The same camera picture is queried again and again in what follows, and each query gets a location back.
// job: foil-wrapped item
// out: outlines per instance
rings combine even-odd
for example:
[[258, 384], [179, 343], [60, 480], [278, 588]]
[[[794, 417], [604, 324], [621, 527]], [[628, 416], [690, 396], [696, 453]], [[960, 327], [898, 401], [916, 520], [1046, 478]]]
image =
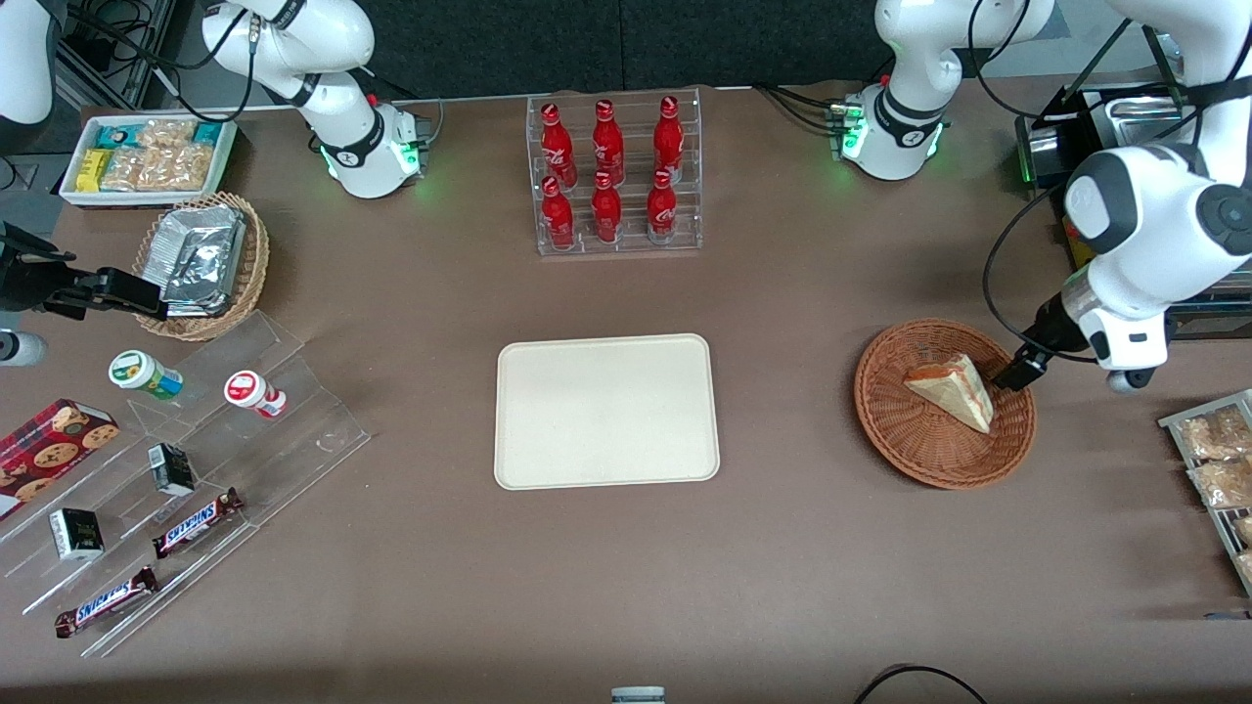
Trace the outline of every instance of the foil-wrapped item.
[[248, 223], [229, 205], [167, 213], [153, 233], [143, 278], [162, 287], [170, 317], [214, 317], [230, 307]]

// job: acrylic display stand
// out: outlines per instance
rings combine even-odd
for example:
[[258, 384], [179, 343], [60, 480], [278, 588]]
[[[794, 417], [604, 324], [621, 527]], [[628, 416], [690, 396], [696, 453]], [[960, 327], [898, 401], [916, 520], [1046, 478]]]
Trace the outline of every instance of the acrylic display stand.
[[[661, 98], [672, 95], [679, 100], [679, 120], [682, 123], [682, 180], [674, 184], [679, 207], [674, 218], [674, 239], [669, 244], [654, 244], [647, 238], [647, 194], [652, 190], [655, 155], [652, 132], [661, 118]], [[591, 213], [591, 197], [596, 192], [596, 155], [591, 133], [596, 128], [596, 101], [612, 100], [617, 125], [626, 143], [626, 180], [617, 187], [622, 199], [622, 232], [617, 242], [606, 244], [596, 237]], [[561, 109], [561, 123], [573, 140], [573, 160], [578, 168], [577, 184], [565, 192], [573, 207], [575, 243], [572, 249], [552, 247], [543, 225], [543, 193], [540, 183], [548, 175], [543, 160], [543, 122], [540, 108], [547, 103]], [[602, 93], [597, 95], [547, 95], [526, 101], [526, 143], [531, 164], [531, 197], [535, 202], [535, 233], [540, 254], [613, 254], [618, 252], [666, 252], [671, 249], [699, 249], [704, 243], [704, 220], [700, 202], [704, 193], [704, 150], [701, 148], [702, 123], [700, 119], [700, 91], [646, 90], [632, 93]]]
[[[20, 522], [5, 526], [9, 532], [0, 537], [0, 565], [10, 581], [19, 582], [16, 591], [26, 601], [24, 613], [46, 621], [49, 638], [54, 638], [58, 614], [151, 565], [162, 585], [159, 593], [65, 641], [65, 648], [84, 656], [111, 653], [369, 440], [343, 402], [323, 388], [295, 355], [300, 346], [264, 313], [254, 312], [174, 365], [183, 373], [184, 388], [173, 401], [135, 395], [130, 405], [139, 428], [119, 420], [123, 433], [105, 447], [114, 450], [113, 455], [76, 467], [49, 492], [71, 479], [64, 490], [39, 507], [26, 507], [30, 515], [10, 519]], [[244, 368], [259, 372], [287, 393], [282, 416], [267, 420], [225, 402], [225, 380]], [[175, 497], [156, 491], [148, 465], [148, 447], [156, 442], [187, 452], [197, 477], [194, 494]], [[244, 509], [183, 551], [158, 561], [151, 539], [229, 487], [244, 500]], [[83, 562], [58, 559], [48, 512], [61, 507], [95, 511], [104, 532], [104, 555]]]
[[[1191, 477], [1192, 484], [1196, 485], [1196, 490], [1199, 491], [1201, 501], [1203, 501], [1204, 489], [1197, 481], [1196, 468], [1199, 467], [1199, 465], [1203, 462], [1196, 460], [1196, 457], [1192, 456], [1191, 450], [1187, 447], [1187, 443], [1183, 442], [1182, 433], [1178, 430], [1179, 427], [1178, 423], [1188, 418], [1207, 416], [1208, 413], [1219, 411], [1228, 406], [1234, 406], [1236, 408], [1238, 408], [1239, 413], [1243, 416], [1243, 422], [1247, 423], [1249, 428], [1252, 428], [1252, 391], [1243, 391], [1239, 393], [1234, 393], [1232, 396], [1227, 396], [1224, 398], [1218, 398], [1217, 401], [1204, 403], [1203, 406], [1197, 406], [1189, 411], [1183, 411], [1182, 413], [1174, 413], [1173, 416], [1161, 418], [1159, 421], [1157, 421], [1157, 425], [1169, 431], [1169, 436], [1173, 438], [1174, 445], [1178, 446], [1178, 452], [1182, 455], [1183, 461], [1187, 463], [1187, 476]], [[1217, 526], [1217, 535], [1222, 539], [1222, 545], [1226, 546], [1226, 554], [1229, 555], [1232, 562], [1234, 560], [1234, 556], [1238, 555], [1239, 552], [1243, 552], [1246, 550], [1252, 550], [1252, 546], [1246, 545], [1243, 540], [1239, 539], [1239, 534], [1238, 531], [1234, 530], [1233, 525], [1234, 521], [1237, 521], [1238, 519], [1249, 515], [1249, 512], [1252, 512], [1252, 507], [1213, 509], [1208, 506], [1206, 502], [1206, 510], [1208, 511], [1208, 516], [1213, 519], [1213, 525]], [[1252, 598], [1252, 582], [1249, 582], [1248, 579], [1243, 576], [1242, 571], [1239, 570], [1234, 571], [1236, 574], [1239, 575], [1239, 581], [1243, 584], [1244, 594]]]

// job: wicker basket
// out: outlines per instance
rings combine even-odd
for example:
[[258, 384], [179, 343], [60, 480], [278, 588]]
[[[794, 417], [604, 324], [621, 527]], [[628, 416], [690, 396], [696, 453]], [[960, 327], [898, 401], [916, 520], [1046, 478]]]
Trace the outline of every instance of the wicker basket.
[[[155, 334], [163, 337], [175, 337], [187, 342], [203, 342], [213, 339], [239, 324], [248, 313], [257, 307], [260, 299], [260, 289], [265, 284], [265, 266], [269, 264], [269, 236], [265, 234], [265, 223], [257, 217], [257, 210], [247, 200], [230, 193], [214, 193], [195, 200], [180, 203], [173, 209], [207, 208], [209, 205], [230, 205], [239, 209], [248, 218], [248, 230], [244, 233], [243, 253], [239, 256], [239, 268], [235, 272], [234, 291], [232, 303], [227, 312], [215, 318], [169, 318], [168, 321], [154, 321], [144, 316], [135, 316], [139, 324]], [[153, 236], [156, 233], [158, 219], [153, 227], [148, 228], [148, 237], [139, 246], [139, 256], [130, 271], [140, 276], [144, 263], [148, 262], [148, 248], [151, 247]]]
[[1034, 397], [987, 385], [995, 408], [983, 435], [909, 391], [904, 376], [964, 352], [984, 378], [1012, 358], [974, 328], [926, 318], [888, 328], [856, 367], [856, 415], [870, 441], [891, 465], [940, 489], [975, 489], [1008, 476], [1034, 442]]

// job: brown tabletop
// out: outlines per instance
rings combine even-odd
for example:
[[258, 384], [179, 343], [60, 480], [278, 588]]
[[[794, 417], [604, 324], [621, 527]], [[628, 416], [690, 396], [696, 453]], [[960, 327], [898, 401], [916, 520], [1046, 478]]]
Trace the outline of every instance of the brown tabletop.
[[[997, 85], [1025, 104], [1057, 83]], [[1015, 347], [979, 291], [1025, 202], [1010, 116], [964, 85], [931, 163], [881, 183], [756, 93], [701, 95], [705, 248], [661, 259], [536, 254], [523, 100], [448, 105], [428, 178], [372, 202], [327, 177], [297, 113], [242, 118], [223, 188], [269, 228], [262, 308], [376, 437], [110, 658], [79, 659], [0, 580], [0, 701], [606, 701], [626, 684], [850, 701], [903, 661], [992, 701], [1252, 696], [1252, 624], [1199, 620], [1247, 601], [1156, 426], [1252, 386], [1247, 344], [1178, 344], [1136, 398], [1057, 363], [1009, 479], [906, 480], [864, 438], [851, 372], [918, 317]], [[55, 238], [128, 267], [153, 218], [66, 207]], [[1037, 210], [1000, 257], [1023, 324], [1068, 273], [1054, 229]], [[0, 370], [6, 430], [63, 396], [120, 413], [118, 351], [194, 348], [115, 312], [24, 324], [50, 352]], [[502, 347], [671, 332], [712, 349], [716, 477], [496, 485]]]

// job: red bottle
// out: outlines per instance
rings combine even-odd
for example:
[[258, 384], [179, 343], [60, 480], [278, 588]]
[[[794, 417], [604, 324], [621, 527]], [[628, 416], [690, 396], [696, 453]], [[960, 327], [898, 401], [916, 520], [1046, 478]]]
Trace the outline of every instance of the red bottle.
[[652, 133], [656, 152], [656, 169], [670, 172], [670, 183], [682, 180], [682, 123], [679, 122], [679, 99], [661, 98], [661, 122]]
[[652, 244], [669, 244], [674, 239], [674, 213], [679, 199], [670, 188], [670, 172], [657, 169], [652, 175], [652, 192], [647, 194], [647, 238]]
[[573, 247], [573, 208], [561, 193], [556, 177], [543, 177], [543, 225], [547, 227], [552, 247], [570, 249]]
[[606, 244], [617, 242], [622, 227], [622, 198], [613, 188], [608, 172], [596, 172], [596, 194], [591, 197], [591, 210], [596, 215], [596, 237]]
[[622, 128], [613, 119], [613, 104], [608, 100], [596, 101], [596, 129], [591, 133], [591, 143], [596, 148], [596, 169], [608, 172], [613, 185], [626, 180], [626, 143]]
[[561, 188], [573, 188], [578, 183], [578, 168], [573, 165], [573, 140], [561, 124], [561, 110], [548, 103], [540, 108], [540, 116], [543, 119], [543, 160], [548, 164], [548, 173], [560, 180]]

